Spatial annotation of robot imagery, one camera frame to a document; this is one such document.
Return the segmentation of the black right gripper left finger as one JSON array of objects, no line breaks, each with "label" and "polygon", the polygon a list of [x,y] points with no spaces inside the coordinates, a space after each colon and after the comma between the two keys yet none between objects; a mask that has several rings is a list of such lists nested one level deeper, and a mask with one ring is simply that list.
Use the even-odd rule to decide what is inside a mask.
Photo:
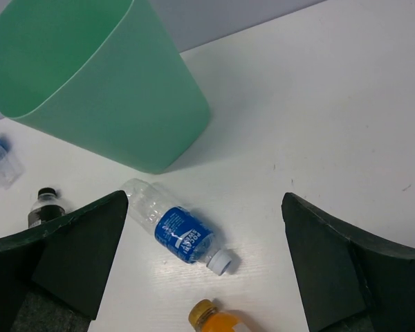
[{"label": "black right gripper left finger", "polygon": [[0,238],[0,331],[88,331],[128,210],[118,190]]}]

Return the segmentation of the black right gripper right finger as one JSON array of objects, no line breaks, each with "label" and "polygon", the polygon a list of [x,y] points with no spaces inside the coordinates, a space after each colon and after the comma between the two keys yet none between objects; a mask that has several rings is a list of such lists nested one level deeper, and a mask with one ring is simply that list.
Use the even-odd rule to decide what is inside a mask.
[{"label": "black right gripper right finger", "polygon": [[415,331],[415,248],[291,192],[281,209],[309,331]]}]

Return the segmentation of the black label bottle black cap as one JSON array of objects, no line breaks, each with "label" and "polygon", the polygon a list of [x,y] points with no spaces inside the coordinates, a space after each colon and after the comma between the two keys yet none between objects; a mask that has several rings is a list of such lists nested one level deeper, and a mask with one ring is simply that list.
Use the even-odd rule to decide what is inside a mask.
[{"label": "black label bottle black cap", "polygon": [[28,228],[37,227],[65,214],[66,210],[56,190],[51,187],[41,188],[37,193],[37,200],[28,213]]}]

